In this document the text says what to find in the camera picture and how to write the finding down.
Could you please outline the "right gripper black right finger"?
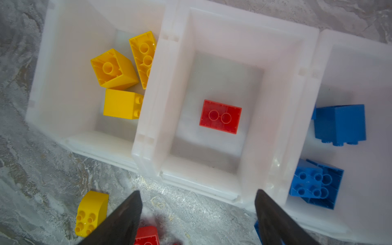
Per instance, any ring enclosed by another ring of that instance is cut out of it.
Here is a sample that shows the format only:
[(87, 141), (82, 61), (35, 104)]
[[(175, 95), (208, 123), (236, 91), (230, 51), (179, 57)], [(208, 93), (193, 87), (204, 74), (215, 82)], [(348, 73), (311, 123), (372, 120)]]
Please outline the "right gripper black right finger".
[(264, 245), (317, 245), (264, 190), (255, 198), (258, 229)]

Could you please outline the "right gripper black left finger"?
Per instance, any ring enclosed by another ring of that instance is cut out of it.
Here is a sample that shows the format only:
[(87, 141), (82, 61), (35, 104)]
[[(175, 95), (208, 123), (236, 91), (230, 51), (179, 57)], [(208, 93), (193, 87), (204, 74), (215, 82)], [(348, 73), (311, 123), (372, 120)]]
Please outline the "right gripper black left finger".
[(143, 203), (136, 190), (79, 245), (132, 245), (140, 223)]

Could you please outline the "blue lego brick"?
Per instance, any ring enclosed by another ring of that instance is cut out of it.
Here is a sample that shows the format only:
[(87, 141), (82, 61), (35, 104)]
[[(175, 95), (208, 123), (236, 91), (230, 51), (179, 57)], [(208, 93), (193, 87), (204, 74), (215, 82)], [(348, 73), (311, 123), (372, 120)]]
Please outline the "blue lego brick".
[(301, 198), (320, 198), (323, 171), (320, 167), (300, 159), (292, 180), (289, 194)]
[(321, 163), (310, 159), (306, 159), (306, 161), (321, 168), (323, 171), (323, 178), (326, 177), (326, 180), (323, 179), (321, 183), (321, 198), (302, 199), (308, 204), (334, 210), (344, 170), (330, 164)]
[(315, 114), (314, 134), (322, 143), (342, 147), (366, 140), (364, 104), (320, 107)]
[(260, 243), (262, 244), (262, 240), (261, 240), (261, 236), (260, 236), (260, 232), (259, 232), (259, 222), (258, 222), (258, 220), (255, 222), (254, 228), (255, 228), (255, 231), (256, 231), (256, 233), (257, 233), (257, 236), (258, 236), (258, 238), (259, 238), (259, 240), (260, 240)]

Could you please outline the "long red lego brick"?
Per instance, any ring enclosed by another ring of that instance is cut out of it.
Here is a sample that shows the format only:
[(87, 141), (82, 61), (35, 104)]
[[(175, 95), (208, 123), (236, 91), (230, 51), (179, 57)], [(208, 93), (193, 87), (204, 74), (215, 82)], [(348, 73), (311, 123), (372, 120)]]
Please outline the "long red lego brick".
[(157, 228), (154, 226), (139, 228), (134, 245), (160, 245)]

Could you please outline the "yellow lego brick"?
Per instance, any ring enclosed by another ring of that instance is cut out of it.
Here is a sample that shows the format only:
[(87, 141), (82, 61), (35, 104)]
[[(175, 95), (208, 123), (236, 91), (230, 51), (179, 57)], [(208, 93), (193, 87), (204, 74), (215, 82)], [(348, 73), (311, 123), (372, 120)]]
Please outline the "yellow lego brick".
[(139, 119), (144, 96), (135, 92), (106, 89), (103, 115)]
[(108, 194), (92, 190), (83, 197), (76, 216), (77, 236), (87, 237), (106, 219), (108, 201)]
[(142, 87), (146, 90), (157, 46), (156, 39), (149, 31), (129, 39), (129, 43)]
[(124, 90), (139, 82), (131, 60), (115, 49), (91, 59), (90, 62), (101, 87)]

